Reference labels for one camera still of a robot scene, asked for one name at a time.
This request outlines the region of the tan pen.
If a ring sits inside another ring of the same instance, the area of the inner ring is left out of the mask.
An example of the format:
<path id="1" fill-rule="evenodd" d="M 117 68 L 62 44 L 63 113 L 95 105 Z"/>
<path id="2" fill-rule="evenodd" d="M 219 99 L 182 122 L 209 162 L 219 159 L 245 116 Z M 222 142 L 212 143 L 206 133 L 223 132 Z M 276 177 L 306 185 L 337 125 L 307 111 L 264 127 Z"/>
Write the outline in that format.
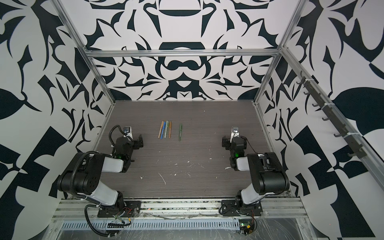
<path id="1" fill-rule="evenodd" d="M 163 132 L 164 124 L 165 124 L 165 122 L 162 121 L 161 122 L 161 126 L 160 126 L 160 130 L 159 130 L 159 133 L 158 133 L 158 139 L 160 139 L 162 137 L 162 132 Z"/>

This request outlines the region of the blue pen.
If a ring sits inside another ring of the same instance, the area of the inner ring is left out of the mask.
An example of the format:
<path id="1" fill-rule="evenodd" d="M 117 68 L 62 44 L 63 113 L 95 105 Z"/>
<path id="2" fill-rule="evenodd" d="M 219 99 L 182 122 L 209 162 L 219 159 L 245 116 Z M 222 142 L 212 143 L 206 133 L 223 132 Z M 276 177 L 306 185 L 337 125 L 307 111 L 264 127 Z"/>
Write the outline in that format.
<path id="1" fill-rule="evenodd" d="M 162 139 L 164 137 L 165 128 L 166 128 L 166 122 L 162 121 L 162 128 L 161 128 L 161 132 L 160 132 L 160 139 Z"/>

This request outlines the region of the light green pen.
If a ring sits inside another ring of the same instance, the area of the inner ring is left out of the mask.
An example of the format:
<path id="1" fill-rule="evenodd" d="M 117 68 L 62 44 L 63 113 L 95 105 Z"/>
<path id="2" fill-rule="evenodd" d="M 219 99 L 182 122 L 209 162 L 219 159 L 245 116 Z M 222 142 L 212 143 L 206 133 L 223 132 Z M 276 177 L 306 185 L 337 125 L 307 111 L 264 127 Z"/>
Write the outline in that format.
<path id="1" fill-rule="evenodd" d="M 168 128 L 169 128 L 169 121 L 166 121 L 165 129 L 164 129 L 164 134 L 163 134 L 163 138 L 164 139 L 167 138 Z"/>

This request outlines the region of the brown pen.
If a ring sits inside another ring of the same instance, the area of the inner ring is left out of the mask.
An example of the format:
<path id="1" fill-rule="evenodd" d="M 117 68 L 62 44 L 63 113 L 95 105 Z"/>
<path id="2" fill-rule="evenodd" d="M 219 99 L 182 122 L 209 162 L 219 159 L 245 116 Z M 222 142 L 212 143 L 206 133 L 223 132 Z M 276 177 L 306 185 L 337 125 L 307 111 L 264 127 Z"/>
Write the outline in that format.
<path id="1" fill-rule="evenodd" d="M 171 134 L 172 134 L 172 122 L 169 121 L 169 124 L 168 124 L 168 138 L 169 139 L 171 138 Z"/>

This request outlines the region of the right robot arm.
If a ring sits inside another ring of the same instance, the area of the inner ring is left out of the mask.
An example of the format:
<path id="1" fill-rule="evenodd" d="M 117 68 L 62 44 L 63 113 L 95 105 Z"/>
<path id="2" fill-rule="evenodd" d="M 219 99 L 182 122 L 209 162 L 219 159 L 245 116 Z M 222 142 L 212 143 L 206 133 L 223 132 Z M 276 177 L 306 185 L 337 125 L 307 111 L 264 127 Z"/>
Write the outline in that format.
<path id="1" fill-rule="evenodd" d="M 234 201 L 222 201 L 219 213 L 223 216 L 240 216 L 260 213 L 260 201 L 268 196 L 280 195 L 290 188 L 289 179 L 275 153 L 245 154 L 248 139 L 245 137 L 222 138 L 222 147 L 230 151 L 231 168 L 249 172 L 251 183 L 240 190 Z"/>

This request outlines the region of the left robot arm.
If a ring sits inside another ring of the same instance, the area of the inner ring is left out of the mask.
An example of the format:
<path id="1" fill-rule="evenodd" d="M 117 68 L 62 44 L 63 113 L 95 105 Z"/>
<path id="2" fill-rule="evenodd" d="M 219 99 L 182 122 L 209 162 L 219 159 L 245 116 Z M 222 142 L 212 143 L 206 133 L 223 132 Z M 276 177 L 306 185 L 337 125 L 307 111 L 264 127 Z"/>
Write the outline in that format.
<path id="1" fill-rule="evenodd" d="M 105 211 L 124 214 L 128 209 L 123 194 L 101 181 L 102 173 L 125 173 L 128 171 L 134 150 L 144 146 L 142 135 L 138 139 L 119 137 L 111 155 L 89 151 L 77 153 L 67 168 L 58 177 L 59 191 L 87 200 Z"/>

